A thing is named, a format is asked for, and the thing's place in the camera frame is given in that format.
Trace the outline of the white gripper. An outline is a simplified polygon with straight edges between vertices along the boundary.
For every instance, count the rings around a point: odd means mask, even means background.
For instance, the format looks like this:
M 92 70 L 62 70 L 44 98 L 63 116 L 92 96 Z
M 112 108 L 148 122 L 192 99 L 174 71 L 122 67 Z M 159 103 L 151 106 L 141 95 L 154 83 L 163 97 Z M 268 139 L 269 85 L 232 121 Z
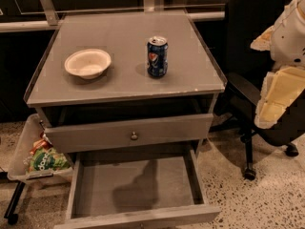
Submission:
M 292 0 L 274 26 L 261 33 L 250 47 L 261 52 L 270 50 L 274 70 L 278 70 L 264 78 L 255 110 L 254 124 L 270 129 L 305 90 L 305 0 Z

